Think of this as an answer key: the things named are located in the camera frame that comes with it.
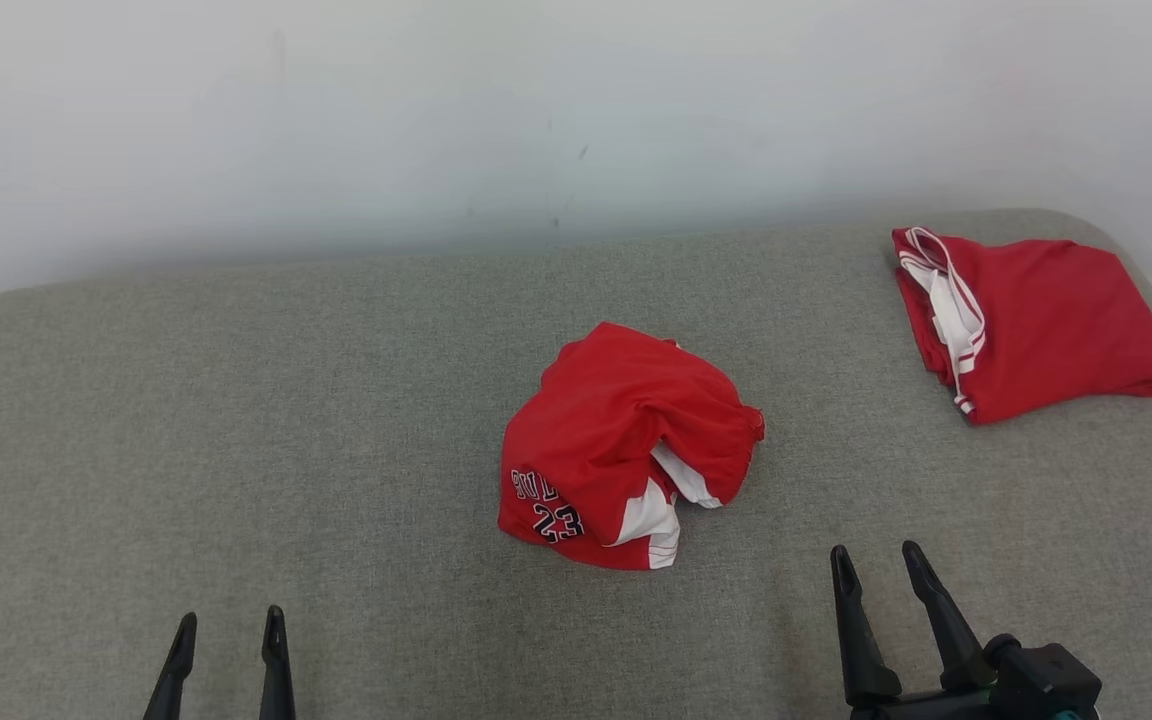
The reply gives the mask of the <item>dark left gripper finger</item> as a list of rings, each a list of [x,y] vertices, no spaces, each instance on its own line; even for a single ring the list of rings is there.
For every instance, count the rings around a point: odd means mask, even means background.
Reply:
[[[278,605],[270,605],[262,634],[262,661],[265,674],[262,679],[260,720],[297,719],[291,682],[291,653],[285,632],[285,612]]]
[[[197,615],[187,612],[180,619],[172,646],[156,680],[154,691],[147,698],[143,720],[177,720],[182,706],[184,683],[192,673],[197,632]]]

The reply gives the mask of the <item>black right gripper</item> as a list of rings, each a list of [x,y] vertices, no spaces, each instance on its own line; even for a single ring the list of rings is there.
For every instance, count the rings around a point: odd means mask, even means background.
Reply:
[[[942,664],[942,691],[901,696],[899,675],[884,665],[869,623],[859,575],[846,546],[836,544],[829,568],[846,705],[855,707],[850,719],[1001,719],[986,688],[996,682],[996,670],[977,635],[919,544],[904,541],[901,551],[914,593],[929,616]]]

